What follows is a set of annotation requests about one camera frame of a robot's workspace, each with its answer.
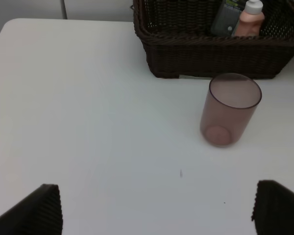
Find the translucent cup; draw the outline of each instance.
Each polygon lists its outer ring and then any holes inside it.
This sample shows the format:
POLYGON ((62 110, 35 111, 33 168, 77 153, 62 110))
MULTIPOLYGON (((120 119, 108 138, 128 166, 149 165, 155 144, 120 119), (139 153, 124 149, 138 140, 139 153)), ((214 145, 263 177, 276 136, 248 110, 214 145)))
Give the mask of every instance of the translucent cup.
POLYGON ((201 133, 215 146, 236 143, 261 98, 257 83, 246 76, 225 73, 213 78, 201 117, 201 133))

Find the dark brown wicker basket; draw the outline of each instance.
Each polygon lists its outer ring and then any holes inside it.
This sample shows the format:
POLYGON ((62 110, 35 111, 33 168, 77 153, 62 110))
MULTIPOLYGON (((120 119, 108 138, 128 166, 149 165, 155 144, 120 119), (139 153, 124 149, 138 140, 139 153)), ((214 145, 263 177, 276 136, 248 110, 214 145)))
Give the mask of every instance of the dark brown wicker basket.
POLYGON ((259 37, 216 37, 222 0, 134 0, 134 27, 156 77, 235 72, 274 78, 294 56, 294 1, 263 0, 259 37))

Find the cup bottom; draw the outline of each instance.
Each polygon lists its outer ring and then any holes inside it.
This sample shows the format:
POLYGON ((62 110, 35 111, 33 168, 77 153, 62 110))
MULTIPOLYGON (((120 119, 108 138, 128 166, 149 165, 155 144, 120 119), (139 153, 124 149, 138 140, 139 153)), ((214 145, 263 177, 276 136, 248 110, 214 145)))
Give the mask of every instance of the cup bottom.
POLYGON ((211 144, 226 146, 232 143, 231 133, 222 126, 210 126, 204 133, 205 138, 211 144))

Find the white bottle cap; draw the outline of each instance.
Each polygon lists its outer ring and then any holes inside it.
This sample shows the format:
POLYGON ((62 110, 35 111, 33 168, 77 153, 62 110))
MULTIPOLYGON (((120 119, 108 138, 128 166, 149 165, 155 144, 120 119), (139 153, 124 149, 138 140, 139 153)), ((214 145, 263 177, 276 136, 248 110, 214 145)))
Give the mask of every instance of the white bottle cap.
POLYGON ((263 3, 260 0, 249 0, 246 2, 245 12, 251 15, 258 15, 263 10, 263 3))

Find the white table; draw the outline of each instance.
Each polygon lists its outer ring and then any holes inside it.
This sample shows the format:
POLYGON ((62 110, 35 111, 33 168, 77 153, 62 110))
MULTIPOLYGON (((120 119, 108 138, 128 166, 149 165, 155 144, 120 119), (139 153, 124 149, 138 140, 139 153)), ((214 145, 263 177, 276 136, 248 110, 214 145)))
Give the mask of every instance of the white table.
POLYGON ((208 83, 155 78, 132 23, 8 22, 0 215, 54 183, 64 235, 255 235, 257 182, 294 191, 294 59, 230 148, 198 134, 208 83))

